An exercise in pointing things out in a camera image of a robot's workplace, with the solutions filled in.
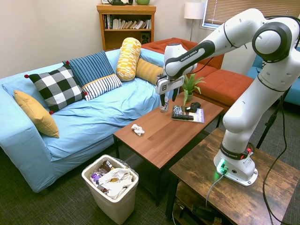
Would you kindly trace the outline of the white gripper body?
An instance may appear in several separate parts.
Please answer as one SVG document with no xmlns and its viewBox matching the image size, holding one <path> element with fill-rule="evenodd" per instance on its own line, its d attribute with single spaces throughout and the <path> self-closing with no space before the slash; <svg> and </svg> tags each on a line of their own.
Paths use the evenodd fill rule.
<svg viewBox="0 0 300 225">
<path fill-rule="evenodd" d="M 161 77 L 156 83 L 156 93 L 159 95 L 165 94 L 171 90 L 180 88 L 184 83 L 184 76 L 181 76 L 175 80 L 169 80 L 168 76 Z"/>
</svg>

